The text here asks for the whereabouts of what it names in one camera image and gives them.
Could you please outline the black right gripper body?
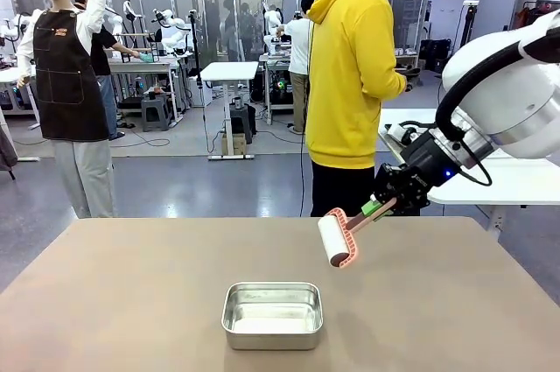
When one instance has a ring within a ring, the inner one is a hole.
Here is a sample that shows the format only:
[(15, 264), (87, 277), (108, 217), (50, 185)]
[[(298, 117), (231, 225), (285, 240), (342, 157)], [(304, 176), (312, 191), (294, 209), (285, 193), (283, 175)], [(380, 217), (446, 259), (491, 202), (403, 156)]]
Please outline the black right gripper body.
[(426, 130), (400, 152), (402, 172), (393, 185), (397, 197), (426, 197), (459, 172), (459, 165), (439, 146)]

